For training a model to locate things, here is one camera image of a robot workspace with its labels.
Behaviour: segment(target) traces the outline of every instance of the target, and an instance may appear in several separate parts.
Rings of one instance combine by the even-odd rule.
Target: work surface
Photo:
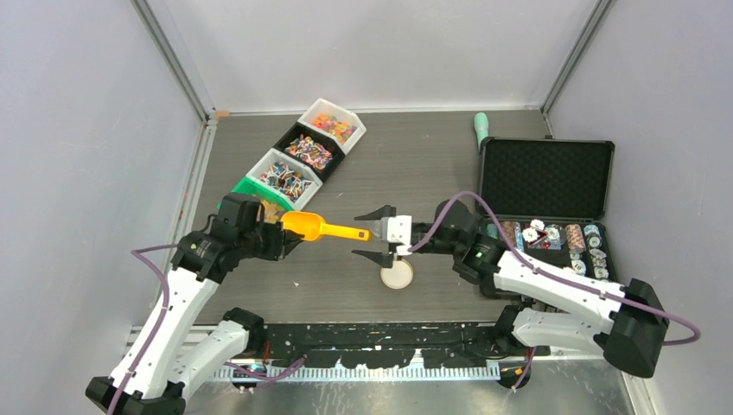
[[[365,136],[305,210],[331,223],[359,225],[354,216],[385,204],[415,221],[432,221],[438,203],[476,190],[479,154],[475,112],[360,114]],[[538,111],[487,112],[496,137],[542,138]],[[296,122],[297,115],[222,118],[214,137],[194,228],[203,227],[221,198]],[[452,258],[408,258],[415,279],[403,290],[385,287],[374,262],[352,249],[386,251],[386,244],[324,238],[302,243],[285,260],[242,261],[229,273],[197,323],[216,323],[240,307],[267,322],[491,321],[506,305],[487,300],[451,270]]]

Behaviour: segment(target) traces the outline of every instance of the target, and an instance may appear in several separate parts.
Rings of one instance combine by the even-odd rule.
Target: foam lining
[[[610,141],[492,137],[481,152],[480,195],[502,216],[599,220],[614,148]]]

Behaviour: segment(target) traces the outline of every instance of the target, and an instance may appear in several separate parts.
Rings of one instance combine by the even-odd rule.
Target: teal marker
[[[476,143],[481,152],[481,142],[488,137],[488,117],[483,112],[474,115],[474,130],[476,130]]]

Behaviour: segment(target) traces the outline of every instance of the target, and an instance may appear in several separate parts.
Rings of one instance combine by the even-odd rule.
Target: plastic scoop
[[[372,233],[358,227],[341,227],[326,223],[319,214],[311,212],[287,212],[280,218],[283,228],[301,234],[303,240],[312,242],[323,236],[369,241]]]

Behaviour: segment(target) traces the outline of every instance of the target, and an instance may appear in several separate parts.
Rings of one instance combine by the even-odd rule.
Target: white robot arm
[[[449,213],[430,242],[415,253],[453,255],[453,270],[470,283],[488,286],[496,292],[519,293],[568,313],[507,306],[495,324],[499,340],[507,348],[574,348],[603,354],[611,364],[630,374],[652,375],[667,321],[542,278],[526,268],[501,242],[477,232],[482,218],[470,214],[465,205],[457,203]],[[241,259],[279,260],[302,242],[299,235],[284,231],[281,223],[264,223],[261,214],[258,199],[229,194],[215,215],[210,232],[194,231],[181,240],[168,274],[169,305],[162,324],[155,330],[163,311],[161,299],[130,352],[111,375],[93,378],[86,389],[86,396],[100,409],[108,412],[117,395],[113,409],[116,414],[182,414],[186,401],[226,361],[245,351],[260,351],[267,336],[263,319],[234,309],[224,315],[203,342],[180,355],[184,338],[204,304]],[[412,244],[421,240],[432,225],[413,224],[410,216],[397,216],[396,209],[389,206],[356,219],[376,220],[373,233],[389,243],[390,251],[355,253],[384,267],[391,267],[394,259],[412,254]],[[593,285],[602,292],[631,296],[661,308],[652,288],[641,281],[634,280],[625,287],[580,277],[528,256],[523,258],[578,284]],[[129,373],[132,361],[146,342],[150,345],[143,360],[134,373]]]

